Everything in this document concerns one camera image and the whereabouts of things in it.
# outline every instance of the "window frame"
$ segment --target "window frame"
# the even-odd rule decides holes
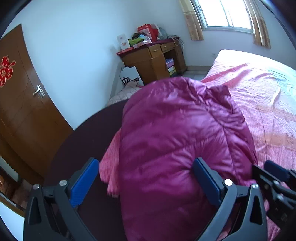
[[[204,12],[203,12],[203,10],[202,10],[202,8],[201,8],[198,0],[192,0],[193,5],[194,5],[194,9],[195,9],[195,11],[197,11],[197,15],[199,16],[199,19],[201,21],[201,25],[202,25],[202,29],[203,30],[205,30],[205,31],[226,30],[226,31],[244,32],[244,33],[249,33],[249,34],[253,34],[254,33],[253,24],[252,24],[252,20],[251,20],[251,16],[250,16],[250,12],[248,11],[248,8],[247,7],[246,7],[246,11],[248,12],[249,21],[250,21],[250,24],[251,24],[251,29],[231,26],[229,24],[229,20],[228,20],[228,17],[227,17],[225,8],[224,8],[221,0],[219,0],[219,1],[221,3],[222,8],[223,8],[224,14],[226,16],[226,19],[227,19],[227,22],[228,22],[228,26],[209,26],[207,24],[207,20],[205,18]]]

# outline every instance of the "window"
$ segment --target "window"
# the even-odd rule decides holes
[[[203,28],[224,28],[252,32],[244,0],[193,0]]]

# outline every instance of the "red double happiness sign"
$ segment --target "red double happiness sign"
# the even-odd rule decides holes
[[[2,62],[0,63],[0,88],[2,88],[7,80],[12,77],[13,66],[15,61],[9,62],[8,56],[3,56]]]

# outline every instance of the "white wall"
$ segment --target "white wall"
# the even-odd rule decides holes
[[[0,217],[11,232],[11,234],[18,240],[23,241],[24,232],[24,218],[6,207],[0,202]]]
[[[76,128],[110,98],[120,61],[116,36],[145,23],[136,0],[32,0],[4,34],[22,23],[34,68],[66,121]]]
[[[296,50],[279,22],[261,2],[258,5],[268,28],[270,50],[255,45],[253,35],[243,32],[205,30],[204,41],[192,41],[179,0],[149,0],[146,4],[150,22],[163,27],[168,34],[180,36],[185,42],[184,57],[188,66],[211,66],[214,61],[212,53],[230,49],[262,55],[296,69]]]
[[[14,180],[18,181],[18,174],[15,170],[11,168],[10,165],[0,156],[0,167],[3,168],[6,173],[13,178]]]

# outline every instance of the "blue gripper pad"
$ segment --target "blue gripper pad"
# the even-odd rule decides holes
[[[290,174],[289,171],[285,168],[279,166],[278,164],[275,164],[274,162],[267,160],[264,163],[264,169],[269,172],[271,175],[275,176],[282,182],[289,181]]]
[[[71,196],[69,201],[73,208],[81,205],[87,192],[92,186],[99,172],[99,161],[92,158],[92,160],[89,160],[87,166],[84,166],[81,171],[82,173],[79,178],[70,189]]]
[[[192,169],[209,202],[217,208],[220,207],[222,202],[220,199],[221,191],[212,176],[212,170],[202,158],[193,161]]]

